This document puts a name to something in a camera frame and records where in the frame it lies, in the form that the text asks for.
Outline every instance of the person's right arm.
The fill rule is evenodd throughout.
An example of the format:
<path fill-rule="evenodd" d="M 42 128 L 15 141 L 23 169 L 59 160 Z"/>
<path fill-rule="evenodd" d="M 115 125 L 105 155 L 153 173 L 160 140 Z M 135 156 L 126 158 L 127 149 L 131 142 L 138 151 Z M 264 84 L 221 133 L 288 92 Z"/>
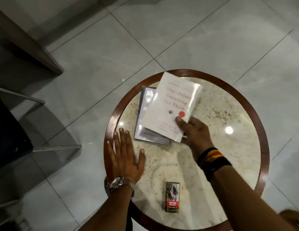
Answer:
<path fill-rule="evenodd" d="M 177 117 L 176 123 L 185 132 L 187 138 L 183 138 L 182 142 L 190 147 L 196 162 L 204 151 L 214 147 L 208 127 L 200 120 L 191 117 L 186 123 Z M 232 166 L 225 165 L 216 170 L 209 182 L 233 231 L 294 231 Z"/>

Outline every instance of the marble tabletop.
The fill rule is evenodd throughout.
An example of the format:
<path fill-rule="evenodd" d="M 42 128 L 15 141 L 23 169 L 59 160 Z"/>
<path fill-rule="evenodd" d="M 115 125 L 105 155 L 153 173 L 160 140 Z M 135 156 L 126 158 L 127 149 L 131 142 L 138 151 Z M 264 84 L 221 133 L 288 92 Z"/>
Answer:
<path fill-rule="evenodd" d="M 247 112 L 225 90 L 211 82 L 188 78 L 203 86 L 192 116 L 208 125 L 214 145 L 228 158 L 244 180 L 255 188 L 260 171 L 259 139 Z M 124 109 L 116 130 L 134 135 L 140 101 L 137 94 Z M 176 229 L 203 229 L 225 221 L 226 215 L 190 149 L 171 141 L 170 146 L 133 140 L 135 153 L 145 149 L 144 174 L 132 201 L 147 216 Z M 165 212 L 165 182 L 181 185 L 180 211 Z"/>

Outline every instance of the chair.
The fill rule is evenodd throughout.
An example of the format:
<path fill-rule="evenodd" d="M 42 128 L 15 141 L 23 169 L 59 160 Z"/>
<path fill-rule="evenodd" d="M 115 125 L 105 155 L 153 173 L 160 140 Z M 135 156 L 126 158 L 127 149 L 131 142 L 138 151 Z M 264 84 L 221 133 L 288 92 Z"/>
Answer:
<path fill-rule="evenodd" d="M 3 88 L 0 88 L 0 91 L 45 104 L 45 101 L 43 100 Z M 32 142 L 24 129 L 0 99 L 0 167 L 9 164 L 24 155 L 30 154 L 31 152 L 56 151 L 81 147 L 82 145 L 33 147 Z"/>

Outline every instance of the forearm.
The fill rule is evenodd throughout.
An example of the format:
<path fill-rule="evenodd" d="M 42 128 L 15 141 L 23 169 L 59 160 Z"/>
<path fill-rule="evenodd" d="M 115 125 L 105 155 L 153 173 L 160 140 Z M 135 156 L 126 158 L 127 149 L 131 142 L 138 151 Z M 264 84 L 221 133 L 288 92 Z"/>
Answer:
<path fill-rule="evenodd" d="M 97 213 L 82 226 L 80 231 L 124 231 L 132 192 L 133 190 L 129 185 L 122 185 L 113 191 Z"/>
<path fill-rule="evenodd" d="M 234 231 L 294 231 L 232 166 L 214 172 L 210 183 Z"/>

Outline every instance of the black wristband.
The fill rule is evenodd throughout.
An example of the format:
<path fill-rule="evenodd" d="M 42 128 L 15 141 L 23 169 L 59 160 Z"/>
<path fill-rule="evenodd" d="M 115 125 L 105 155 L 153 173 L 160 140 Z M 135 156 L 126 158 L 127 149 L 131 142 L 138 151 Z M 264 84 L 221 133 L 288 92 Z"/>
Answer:
<path fill-rule="evenodd" d="M 232 164 L 225 157 L 219 157 L 210 163 L 206 162 L 203 165 L 203 172 L 206 176 L 206 179 L 209 181 L 213 177 L 214 172 L 225 165 L 232 166 Z"/>
<path fill-rule="evenodd" d="M 212 150 L 218 150 L 217 148 L 215 147 L 210 147 L 209 149 L 206 149 L 198 158 L 198 161 L 197 161 L 197 164 L 198 166 L 200 167 L 202 161 L 205 159 L 205 157 L 207 156 L 207 154 L 212 151 Z"/>

